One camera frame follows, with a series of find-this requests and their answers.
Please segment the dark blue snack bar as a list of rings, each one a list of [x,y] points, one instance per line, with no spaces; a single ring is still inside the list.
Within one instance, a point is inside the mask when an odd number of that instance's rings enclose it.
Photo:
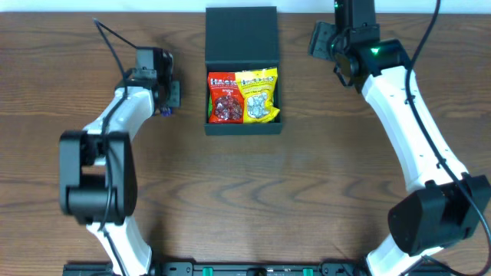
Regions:
[[[173,108],[172,107],[161,107],[160,108],[160,114],[162,117],[170,117],[173,114]]]

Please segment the red Hacks candy bag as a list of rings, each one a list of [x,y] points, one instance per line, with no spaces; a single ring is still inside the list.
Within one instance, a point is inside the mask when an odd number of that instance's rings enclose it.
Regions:
[[[244,100],[233,72],[210,72],[209,95],[213,111],[209,123],[243,123]]]

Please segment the yellow Hacks candy bag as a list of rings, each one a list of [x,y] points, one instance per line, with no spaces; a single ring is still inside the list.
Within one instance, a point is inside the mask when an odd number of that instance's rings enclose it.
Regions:
[[[274,92],[278,80],[276,67],[255,71],[235,72],[243,98],[243,123],[269,123],[279,114],[274,107]]]

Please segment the Haribo worms gummy bag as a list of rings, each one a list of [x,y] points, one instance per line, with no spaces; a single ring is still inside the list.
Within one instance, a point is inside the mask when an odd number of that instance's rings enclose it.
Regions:
[[[212,111],[213,111],[213,101],[212,101],[211,96],[209,96],[208,106],[207,106],[207,119],[208,120],[211,117]]]

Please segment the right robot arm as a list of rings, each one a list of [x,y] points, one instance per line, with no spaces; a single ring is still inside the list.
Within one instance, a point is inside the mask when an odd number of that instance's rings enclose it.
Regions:
[[[312,57],[334,63],[345,87],[378,116],[399,160],[407,196],[387,215],[389,235],[364,259],[368,275],[454,274],[435,254],[473,236],[490,201],[485,176],[472,176],[447,145],[417,85],[416,55],[382,40],[373,0],[336,0],[335,21],[320,21]]]

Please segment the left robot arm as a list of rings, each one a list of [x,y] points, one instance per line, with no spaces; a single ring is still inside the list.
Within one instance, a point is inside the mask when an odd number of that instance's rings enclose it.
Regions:
[[[137,176],[131,142],[158,110],[179,106],[179,96],[173,56],[162,48],[138,47],[135,66],[123,73],[103,113],[84,129],[61,135],[61,211],[85,226],[110,257],[107,264],[66,264],[65,275],[158,273],[133,216]]]

